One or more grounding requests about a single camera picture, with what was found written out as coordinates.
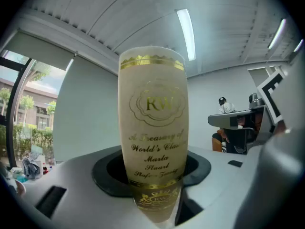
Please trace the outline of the large grey roller blind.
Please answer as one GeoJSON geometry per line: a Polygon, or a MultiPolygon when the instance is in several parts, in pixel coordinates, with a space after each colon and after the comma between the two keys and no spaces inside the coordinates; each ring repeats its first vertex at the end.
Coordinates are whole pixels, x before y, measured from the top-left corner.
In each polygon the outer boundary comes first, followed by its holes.
{"type": "Polygon", "coordinates": [[[64,162],[119,144],[118,77],[77,56],[55,107],[55,160],[64,162]]]}

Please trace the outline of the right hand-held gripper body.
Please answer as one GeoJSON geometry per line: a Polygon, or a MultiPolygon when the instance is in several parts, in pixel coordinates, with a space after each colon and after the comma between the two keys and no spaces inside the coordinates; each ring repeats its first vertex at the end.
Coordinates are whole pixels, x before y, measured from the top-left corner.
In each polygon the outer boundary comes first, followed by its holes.
{"type": "Polygon", "coordinates": [[[258,87],[271,121],[288,129],[305,128],[305,53],[299,53],[287,71],[276,69],[258,87]]]}

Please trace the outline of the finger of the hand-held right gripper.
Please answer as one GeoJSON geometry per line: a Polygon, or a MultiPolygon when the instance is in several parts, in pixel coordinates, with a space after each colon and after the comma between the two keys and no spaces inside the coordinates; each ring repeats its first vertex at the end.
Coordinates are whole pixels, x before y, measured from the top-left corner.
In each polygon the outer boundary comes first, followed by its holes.
{"type": "Polygon", "coordinates": [[[253,109],[232,112],[227,114],[215,114],[208,116],[208,124],[214,127],[238,127],[242,119],[246,116],[264,110],[265,105],[253,109]]]}

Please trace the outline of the black window frame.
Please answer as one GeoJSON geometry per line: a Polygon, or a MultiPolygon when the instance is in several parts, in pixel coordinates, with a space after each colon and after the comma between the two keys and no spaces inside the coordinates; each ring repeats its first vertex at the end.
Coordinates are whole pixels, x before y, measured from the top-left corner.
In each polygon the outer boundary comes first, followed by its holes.
{"type": "Polygon", "coordinates": [[[16,110],[18,109],[18,101],[20,97],[20,92],[24,86],[24,82],[27,74],[31,69],[33,59],[29,58],[25,64],[10,61],[4,57],[0,57],[0,65],[11,70],[18,72],[17,79],[12,87],[10,98],[8,101],[6,116],[0,115],[0,125],[6,127],[6,150],[9,160],[9,166],[17,167],[15,154],[14,154],[14,144],[13,144],[13,127],[16,110]]]}

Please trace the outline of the small grey roller blind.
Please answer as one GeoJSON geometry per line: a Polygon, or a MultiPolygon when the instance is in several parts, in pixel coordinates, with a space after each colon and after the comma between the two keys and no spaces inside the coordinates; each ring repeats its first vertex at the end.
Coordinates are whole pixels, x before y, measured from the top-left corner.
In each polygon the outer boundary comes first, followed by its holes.
{"type": "Polygon", "coordinates": [[[16,33],[6,44],[5,49],[61,70],[66,70],[74,57],[70,51],[22,32],[16,33]]]}

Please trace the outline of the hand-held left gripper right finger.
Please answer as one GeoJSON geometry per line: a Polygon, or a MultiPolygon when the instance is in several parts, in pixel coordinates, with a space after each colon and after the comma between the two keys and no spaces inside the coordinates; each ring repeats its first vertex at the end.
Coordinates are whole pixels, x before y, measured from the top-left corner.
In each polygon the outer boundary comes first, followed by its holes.
{"type": "Polygon", "coordinates": [[[228,164],[231,160],[244,162],[246,156],[221,153],[213,150],[189,146],[189,151],[206,158],[211,164],[209,175],[198,185],[186,188],[187,195],[203,211],[176,226],[175,229],[232,229],[234,219],[229,217],[230,208],[222,212],[219,208],[212,212],[213,203],[225,192],[236,177],[239,168],[228,164]]]}

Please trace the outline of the orange chair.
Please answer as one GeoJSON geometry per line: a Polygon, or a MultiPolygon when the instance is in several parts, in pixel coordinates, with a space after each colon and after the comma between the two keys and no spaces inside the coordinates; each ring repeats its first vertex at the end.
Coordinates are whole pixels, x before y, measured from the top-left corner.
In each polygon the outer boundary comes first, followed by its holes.
{"type": "Polygon", "coordinates": [[[227,152],[226,139],[223,138],[222,129],[217,130],[217,132],[212,135],[212,150],[222,153],[227,152]]]}

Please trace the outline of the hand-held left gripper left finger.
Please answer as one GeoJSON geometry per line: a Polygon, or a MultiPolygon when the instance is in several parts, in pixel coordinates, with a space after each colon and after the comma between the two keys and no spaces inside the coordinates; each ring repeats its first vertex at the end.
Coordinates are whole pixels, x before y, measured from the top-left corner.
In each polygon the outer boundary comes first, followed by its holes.
{"type": "Polygon", "coordinates": [[[25,184],[23,199],[58,229],[148,229],[136,207],[120,146],[70,159],[25,184]]]}

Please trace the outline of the black office chair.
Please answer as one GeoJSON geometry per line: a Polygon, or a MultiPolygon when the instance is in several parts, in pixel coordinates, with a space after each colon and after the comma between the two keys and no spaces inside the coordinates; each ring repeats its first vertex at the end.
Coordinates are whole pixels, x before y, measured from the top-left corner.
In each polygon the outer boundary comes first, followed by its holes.
{"type": "Polygon", "coordinates": [[[226,135],[226,152],[231,154],[247,154],[247,144],[254,142],[256,134],[252,128],[224,129],[226,135]]]}

